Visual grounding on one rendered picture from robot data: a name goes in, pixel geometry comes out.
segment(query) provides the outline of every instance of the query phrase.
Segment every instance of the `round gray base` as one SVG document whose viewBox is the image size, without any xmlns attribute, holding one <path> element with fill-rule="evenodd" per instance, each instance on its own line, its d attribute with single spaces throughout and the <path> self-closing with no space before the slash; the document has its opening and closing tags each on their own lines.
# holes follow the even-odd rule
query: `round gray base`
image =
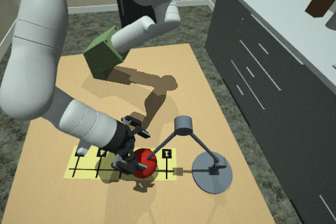
<svg viewBox="0 0 336 224">
<path fill-rule="evenodd" d="M 232 182 L 232 169 L 229 162 L 222 155 L 212 152 L 219 163 L 216 165 L 226 165 L 226 168 L 220 168 L 219 175 L 210 175 L 209 167 L 214 165 L 214 159 L 207 152 L 199 154 L 192 165 L 192 175 L 196 184 L 207 193 L 223 193 Z"/>
</svg>

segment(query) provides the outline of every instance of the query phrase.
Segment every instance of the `robotic hand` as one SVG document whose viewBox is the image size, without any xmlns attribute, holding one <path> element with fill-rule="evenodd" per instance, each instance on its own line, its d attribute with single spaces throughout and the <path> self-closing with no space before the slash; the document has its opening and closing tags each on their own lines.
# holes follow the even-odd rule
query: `robotic hand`
<svg viewBox="0 0 336 224">
<path fill-rule="evenodd" d="M 157 23 L 144 16 L 111 38 L 122 53 L 180 25 L 174 0 L 134 0 L 152 5 Z M 116 154 L 112 166 L 126 174 L 144 170 L 133 152 L 135 137 L 150 135 L 130 116 L 123 123 L 96 111 L 57 88 L 56 74 L 68 27 L 66 0 L 21 0 L 12 53 L 0 88 L 0 107 L 17 120 L 43 117 L 57 129 L 80 139 L 77 153 L 94 145 Z M 128 125 L 135 126 L 131 131 Z"/>
</svg>

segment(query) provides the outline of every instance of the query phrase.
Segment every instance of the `red ball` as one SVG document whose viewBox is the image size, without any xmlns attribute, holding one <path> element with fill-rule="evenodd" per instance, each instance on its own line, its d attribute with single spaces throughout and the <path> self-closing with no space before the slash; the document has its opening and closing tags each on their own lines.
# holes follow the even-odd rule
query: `red ball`
<svg viewBox="0 0 336 224">
<path fill-rule="evenodd" d="M 134 153 L 135 158 L 139 163 L 147 165 L 146 170 L 137 170 L 134 173 L 134 176 L 136 176 L 137 178 L 147 178 L 150 175 L 152 175 L 156 170 L 156 166 L 158 165 L 158 160 L 156 159 L 155 155 L 153 155 L 149 160 L 147 160 L 147 157 L 152 153 L 152 151 L 143 148 L 136 150 Z"/>
</svg>

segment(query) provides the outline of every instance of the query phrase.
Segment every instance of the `black refrigerator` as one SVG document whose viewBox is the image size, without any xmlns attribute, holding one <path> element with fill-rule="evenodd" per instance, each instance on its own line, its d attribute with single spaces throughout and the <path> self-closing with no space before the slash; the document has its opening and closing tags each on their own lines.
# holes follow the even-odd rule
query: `black refrigerator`
<svg viewBox="0 0 336 224">
<path fill-rule="evenodd" d="M 117 0 L 120 21 L 122 23 L 122 27 L 132 24 L 134 21 L 142 18 L 143 16 L 149 16 L 156 22 L 154 10 L 152 6 L 141 6 L 138 5 L 133 0 Z"/>
</svg>

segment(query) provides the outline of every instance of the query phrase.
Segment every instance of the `green cube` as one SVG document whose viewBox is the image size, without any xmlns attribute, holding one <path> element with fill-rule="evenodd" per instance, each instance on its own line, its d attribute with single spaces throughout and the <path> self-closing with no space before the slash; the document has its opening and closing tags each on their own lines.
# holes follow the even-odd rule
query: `green cube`
<svg viewBox="0 0 336 224">
<path fill-rule="evenodd" d="M 119 53 L 111 43 L 111 37 L 118 30 L 115 26 L 104 32 L 87 47 L 84 57 L 95 79 L 106 80 L 113 68 L 124 62 L 129 51 Z"/>
</svg>

